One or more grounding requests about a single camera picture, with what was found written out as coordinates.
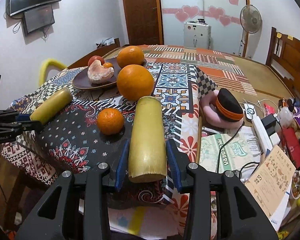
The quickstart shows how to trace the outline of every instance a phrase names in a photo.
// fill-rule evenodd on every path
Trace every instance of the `wooden door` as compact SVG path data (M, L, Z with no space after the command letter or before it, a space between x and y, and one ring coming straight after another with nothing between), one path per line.
M160 0L123 0L130 45L162 44Z

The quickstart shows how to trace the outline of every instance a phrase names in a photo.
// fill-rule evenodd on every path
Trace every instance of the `orange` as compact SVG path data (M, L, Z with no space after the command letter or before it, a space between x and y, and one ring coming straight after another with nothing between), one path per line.
M118 56L117 62L120 68L124 68L127 65L137 64L142 65L145 60L143 51L138 46L128 46L123 48Z
M103 67L110 68L110 67L113 67L113 65L110 62L106 62L106 63L103 64Z
M137 101L151 95L154 79L146 68L140 65L128 65L120 70L117 87L121 95L128 100Z
M118 109L105 108L97 116L97 126L105 135L120 132L124 125L124 117Z

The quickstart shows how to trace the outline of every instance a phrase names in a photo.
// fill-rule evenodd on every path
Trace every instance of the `pink heart decal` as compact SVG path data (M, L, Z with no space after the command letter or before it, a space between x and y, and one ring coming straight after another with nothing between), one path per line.
M192 19L193 17L197 16L200 12L200 9L198 6L189 6L189 5L184 5L182 6L182 10L186 12L189 17Z
M238 5L239 4L239 0L229 0L229 3L231 3L233 5Z
M189 14L186 12L176 12L174 15L180 22L185 22L189 18Z
M223 8L215 8L214 6L209 6L208 11L211 14L211 17L219 19L219 16L225 15L225 10Z
M223 26L227 26L231 23L231 18L230 17L225 17L225 16L220 16L219 21Z

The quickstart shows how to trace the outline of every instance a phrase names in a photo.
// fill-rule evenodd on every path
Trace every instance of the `plate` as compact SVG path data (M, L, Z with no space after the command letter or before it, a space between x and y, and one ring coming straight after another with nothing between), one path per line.
M108 81L101 84L91 84L88 78L88 68L85 68L74 77L74 79L72 80L72 85L79 90L93 90L115 86L115 84L117 83L118 73L121 70L117 63L117 58L115 57L106 59L105 62L112 63L114 69L114 75ZM142 65L146 66L147 61L144 60Z

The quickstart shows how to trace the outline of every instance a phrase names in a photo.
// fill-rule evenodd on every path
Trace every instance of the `red fruit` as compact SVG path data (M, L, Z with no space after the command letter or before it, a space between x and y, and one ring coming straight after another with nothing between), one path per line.
M89 62L88 62L88 67L90 67L90 65L95 61L95 60L100 60L101 61L101 65L103 65L105 63L105 60L100 57L100 56L93 56L89 59Z

